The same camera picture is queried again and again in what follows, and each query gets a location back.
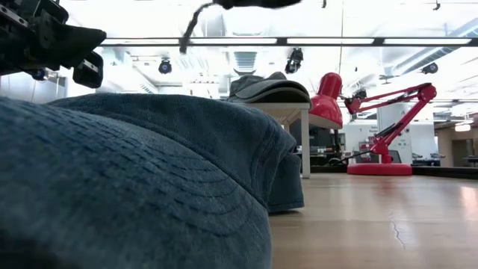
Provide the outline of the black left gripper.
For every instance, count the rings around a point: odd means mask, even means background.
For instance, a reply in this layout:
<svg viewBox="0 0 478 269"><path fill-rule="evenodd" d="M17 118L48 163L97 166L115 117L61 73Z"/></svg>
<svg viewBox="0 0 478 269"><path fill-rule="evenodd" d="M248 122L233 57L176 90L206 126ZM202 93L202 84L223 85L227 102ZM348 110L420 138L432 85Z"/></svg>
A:
<svg viewBox="0 0 478 269"><path fill-rule="evenodd" d="M25 72L35 80L46 80L46 68L28 51L43 13L59 22L69 18L60 0L0 0L0 76ZM106 39L103 30L54 25L47 33L47 68L75 67L72 79L76 84L93 89L102 86L104 61L93 50Z"/></svg>

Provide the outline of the small white shelf table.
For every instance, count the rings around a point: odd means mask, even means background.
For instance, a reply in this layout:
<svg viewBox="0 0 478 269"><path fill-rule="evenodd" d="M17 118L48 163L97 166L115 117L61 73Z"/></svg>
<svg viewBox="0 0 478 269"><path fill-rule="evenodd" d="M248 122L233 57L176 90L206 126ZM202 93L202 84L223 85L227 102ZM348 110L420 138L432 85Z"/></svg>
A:
<svg viewBox="0 0 478 269"><path fill-rule="evenodd" d="M261 102L261 103L241 103L251 108L259 109L269 114L283 129L290 131L290 124L296 120L301 122L301 146L305 152L302 153L302 178L309 179L311 176L310 165L310 142L309 142L309 115L308 111L311 105L307 102L300 103L277 103L277 102Z"/></svg>

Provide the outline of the white background cabinet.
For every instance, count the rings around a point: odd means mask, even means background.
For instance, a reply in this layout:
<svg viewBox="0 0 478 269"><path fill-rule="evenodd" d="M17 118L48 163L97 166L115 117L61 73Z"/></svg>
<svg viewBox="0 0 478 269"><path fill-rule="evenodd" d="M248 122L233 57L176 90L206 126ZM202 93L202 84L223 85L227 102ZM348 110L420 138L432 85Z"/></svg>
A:
<svg viewBox="0 0 478 269"><path fill-rule="evenodd" d="M397 123L413 107L412 103L396 103L377 109L377 124L380 131ZM437 152L433 112L430 105L422 108L413 120L397 135L388 149L396 150L402 163L411 164L412 154L430 157Z"/></svg>

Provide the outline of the black overhead rail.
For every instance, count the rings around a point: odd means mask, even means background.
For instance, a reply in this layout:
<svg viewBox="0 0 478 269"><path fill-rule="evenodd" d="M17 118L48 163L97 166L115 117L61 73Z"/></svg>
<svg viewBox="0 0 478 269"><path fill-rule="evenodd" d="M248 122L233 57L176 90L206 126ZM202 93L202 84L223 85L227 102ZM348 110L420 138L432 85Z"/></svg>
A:
<svg viewBox="0 0 478 269"><path fill-rule="evenodd" d="M102 47L173 47L181 38L108 38ZM194 37L191 46L478 47L478 37Z"/></svg>

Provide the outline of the red desk lamp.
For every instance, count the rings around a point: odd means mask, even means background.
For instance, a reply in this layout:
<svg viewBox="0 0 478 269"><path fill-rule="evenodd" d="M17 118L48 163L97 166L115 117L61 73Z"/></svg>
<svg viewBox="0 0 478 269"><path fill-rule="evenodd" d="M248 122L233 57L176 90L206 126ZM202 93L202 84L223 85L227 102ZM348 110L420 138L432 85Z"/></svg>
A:
<svg viewBox="0 0 478 269"><path fill-rule="evenodd" d="M311 98L312 107L308 112L311 124L325 129L342 129L343 117L338 105L338 99L344 101L345 107L350 114L357 114L412 99L417 100L415 105L398 122L371 138L372 146L368 152L378 155L380 162L347 165L347 173L351 175L410 176L412 174L412 166L410 164L394 163L388 147L415 116L436 97L437 91L435 86L431 83L423 83L367 98L359 98L357 96L345 97L341 95L342 86L342 78L335 72L328 72L321 78L318 92Z"/></svg>

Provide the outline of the grey washed baseball cap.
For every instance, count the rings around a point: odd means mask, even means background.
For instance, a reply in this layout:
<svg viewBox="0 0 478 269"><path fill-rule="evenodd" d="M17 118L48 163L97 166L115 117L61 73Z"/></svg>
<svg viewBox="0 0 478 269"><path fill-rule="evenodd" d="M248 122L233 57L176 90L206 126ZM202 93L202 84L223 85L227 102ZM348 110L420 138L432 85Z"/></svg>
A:
<svg viewBox="0 0 478 269"><path fill-rule="evenodd" d="M299 82L288 80L284 73L268 77L243 75L229 87L228 102L238 103L308 103L308 91Z"/></svg>

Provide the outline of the dark background workbench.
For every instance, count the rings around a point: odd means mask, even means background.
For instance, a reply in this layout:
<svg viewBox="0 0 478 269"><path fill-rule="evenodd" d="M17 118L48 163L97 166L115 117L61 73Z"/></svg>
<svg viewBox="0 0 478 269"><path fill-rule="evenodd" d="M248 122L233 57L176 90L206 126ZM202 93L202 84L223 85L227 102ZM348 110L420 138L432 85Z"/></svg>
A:
<svg viewBox="0 0 478 269"><path fill-rule="evenodd" d="M301 122L296 120L289 125L289 132L297 142L294 153L300 158L302 157L302 135ZM343 146L340 135L335 136L335 132L331 129L314 126L312 124L308 127L309 133L309 149L310 149L310 165L311 166L326 166L329 161L339 157L337 143Z"/></svg>

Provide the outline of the black frame back rail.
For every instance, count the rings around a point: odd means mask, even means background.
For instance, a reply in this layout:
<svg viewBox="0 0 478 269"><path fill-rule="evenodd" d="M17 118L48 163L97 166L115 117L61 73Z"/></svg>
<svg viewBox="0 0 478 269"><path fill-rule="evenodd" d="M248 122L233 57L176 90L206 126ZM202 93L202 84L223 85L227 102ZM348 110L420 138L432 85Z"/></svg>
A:
<svg viewBox="0 0 478 269"><path fill-rule="evenodd" d="M311 173L346 173L346 167L321 167L312 166ZM415 176L448 177L456 179L478 180L477 167L428 167L412 166L412 174Z"/></svg>

